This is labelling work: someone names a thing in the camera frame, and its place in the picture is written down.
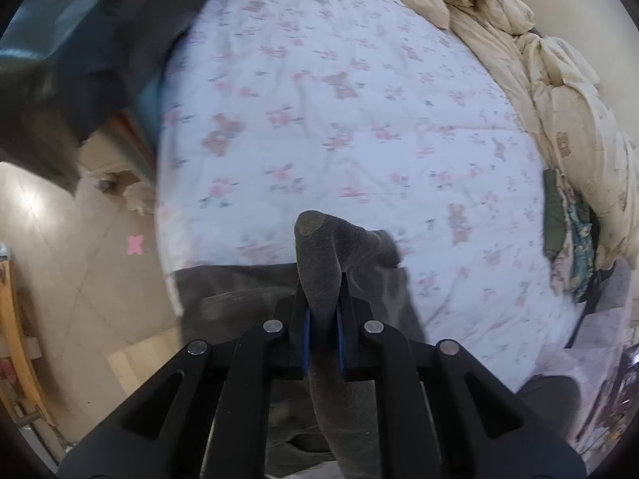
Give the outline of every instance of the white mattress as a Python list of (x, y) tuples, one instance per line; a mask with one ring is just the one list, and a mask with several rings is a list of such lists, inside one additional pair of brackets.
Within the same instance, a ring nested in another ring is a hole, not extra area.
[(210, 0), (167, 68), (161, 143), (167, 275), (294, 262), (317, 209), (388, 230), (428, 339), (512, 389), (573, 329), (534, 142), (466, 46), (398, 0)]

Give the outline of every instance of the floor tile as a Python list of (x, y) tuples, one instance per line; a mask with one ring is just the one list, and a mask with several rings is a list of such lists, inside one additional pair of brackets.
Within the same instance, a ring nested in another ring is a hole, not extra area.
[[(127, 255), (127, 237), (143, 234), (143, 255)], [(122, 209), (98, 246), (82, 294), (129, 343), (172, 328), (171, 309), (160, 268), (153, 216)]]
[(60, 270), (79, 288), (98, 244), (124, 207), (124, 200), (98, 191), (92, 178), (81, 179), (73, 196), (30, 173), (22, 171), (18, 175), (24, 201)]
[(65, 348), (51, 370), (52, 411), (71, 441), (81, 439), (125, 399), (106, 355), (127, 345), (83, 296), (73, 309)]
[[(125, 398), (106, 355), (177, 324), (154, 218), (127, 210), (120, 195), (103, 195), (94, 183), (83, 177), (71, 196), (0, 163), (0, 241), (14, 251), (25, 328), (42, 347), (36, 374), (71, 442)], [(127, 236), (139, 234), (144, 255), (127, 255)]]

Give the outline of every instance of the cream comforter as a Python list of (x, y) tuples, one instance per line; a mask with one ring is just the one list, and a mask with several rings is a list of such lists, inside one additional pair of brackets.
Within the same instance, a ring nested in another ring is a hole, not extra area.
[(450, 28), (491, 73), (549, 167), (563, 172), (601, 224), (597, 266), (639, 253), (637, 147), (599, 98), (599, 78), (559, 38), (530, 32), (534, 14), (519, 0), (401, 0)]

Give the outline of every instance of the metal screw head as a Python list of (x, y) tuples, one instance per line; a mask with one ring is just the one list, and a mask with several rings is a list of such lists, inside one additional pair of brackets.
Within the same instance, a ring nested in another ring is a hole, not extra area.
[(278, 333), (279, 331), (282, 331), (284, 325), (282, 324), (282, 321), (278, 321), (277, 319), (268, 319), (262, 325), (262, 328), (264, 328), (264, 331), (267, 333)]
[(208, 344), (205, 341), (194, 340), (187, 347), (187, 351), (189, 352), (189, 354), (198, 355), (206, 351), (207, 347), (208, 347)]
[(443, 340), (440, 342), (440, 351), (450, 356), (456, 355), (459, 353), (459, 344), (454, 340)]
[(379, 321), (366, 321), (363, 329), (366, 333), (381, 333), (384, 331), (384, 325)]

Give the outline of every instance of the gray cloth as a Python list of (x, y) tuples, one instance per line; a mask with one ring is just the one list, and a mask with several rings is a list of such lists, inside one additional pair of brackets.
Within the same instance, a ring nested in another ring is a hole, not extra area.
[(557, 189), (557, 173), (546, 169), (544, 178), (544, 255), (551, 261), (557, 258), (566, 239), (566, 212)]
[(579, 412), (579, 385), (570, 376), (535, 376), (517, 397), (546, 424), (567, 439)]
[(346, 479), (381, 477), (375, 386), (345, 383), (335, 355), (335, 306), (341, 274), (376, 319), (424, 341), (410, 302), (407, 273), (397, 267), (391, 236), (316, 211), (295, 225), (297, 265), (212, 266), (176, 272), (185, 342), (218, 344), (269, 318), (277, 301), (302, 283), (311, 308), (308, 380), (274, 382), (266, 472), (276, 477), (337, 459)]

